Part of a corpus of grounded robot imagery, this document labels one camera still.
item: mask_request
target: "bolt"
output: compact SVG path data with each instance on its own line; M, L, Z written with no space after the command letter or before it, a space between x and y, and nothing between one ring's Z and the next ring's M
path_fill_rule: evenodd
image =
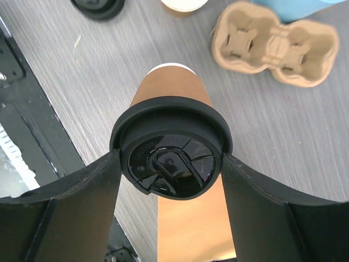
M3 73L0 72L0 80L5 81L6 79L7 79L7 77Z

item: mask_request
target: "black round lid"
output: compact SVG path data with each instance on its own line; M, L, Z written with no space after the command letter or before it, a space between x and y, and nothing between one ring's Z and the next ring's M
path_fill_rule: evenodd
M72 4L88 18L108 20L118 15L125 0L71 0Z
M222 154L232 146L230 131L224 126L228 136L222 135L215 124L226 124L224 119L201 102L195 101L188 108L183 104L161 107L166 100L157 98L127 110L114 127L111 149L121 149L123 174L140 191L170 199L192 199L207 191L220 174ZM152 106L148 105L154 102L160 106L149 110ZM198 105L214 114L190 110Z

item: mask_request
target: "blue plastic object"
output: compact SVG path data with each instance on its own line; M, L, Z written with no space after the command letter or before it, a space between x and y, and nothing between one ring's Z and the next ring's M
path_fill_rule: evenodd
M305 18L321 9L346 0L252 0L273 10L282 22L288 23Z

